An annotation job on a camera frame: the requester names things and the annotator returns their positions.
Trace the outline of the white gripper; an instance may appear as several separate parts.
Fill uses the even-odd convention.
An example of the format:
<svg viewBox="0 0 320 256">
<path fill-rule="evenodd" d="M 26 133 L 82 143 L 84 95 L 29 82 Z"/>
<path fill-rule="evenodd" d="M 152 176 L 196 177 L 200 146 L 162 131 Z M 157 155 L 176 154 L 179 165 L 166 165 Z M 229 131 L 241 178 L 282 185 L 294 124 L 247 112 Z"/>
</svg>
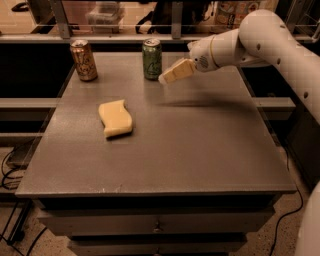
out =
<svg viewBox="0 0 320 256">
<path fill-rule="evenodd" d="M 212 56 L 213 39 L 214 36 L 209 36 L 188 43 L 189 57 L 193 61 L 186 58 L 177 60 L 159 76 L 158 81 L 163 85 L 167 85 L 192 76 L 196 69 L 200 72 L 217 70 L 218 66 Z"/>
</svg>

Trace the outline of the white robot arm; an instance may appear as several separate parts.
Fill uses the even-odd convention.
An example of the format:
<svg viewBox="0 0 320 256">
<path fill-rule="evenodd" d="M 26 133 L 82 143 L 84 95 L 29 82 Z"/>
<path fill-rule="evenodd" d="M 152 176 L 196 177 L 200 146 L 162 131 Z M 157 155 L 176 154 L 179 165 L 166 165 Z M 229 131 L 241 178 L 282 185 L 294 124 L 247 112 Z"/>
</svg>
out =
<svg viewBox="0 0 320 256">
<path fill-rule="evenodd" d="M 302 46 L 279 16 L 269 10 L 248 14 L 240 27 L 188 44 L 189 56 L 160 75 L 170 84 L 194 72 L 225 66 L 271 65 L 284 78 L 303 106 L 320 121 L 320 58 Z M 267 226 L 249 236 L 249 243 L 231 256 L 319 256 L 319 189 L 309 190 L 296 160 L 282 148 L 296 193 L 276 203 L 276 215 Z"/>
</svg>

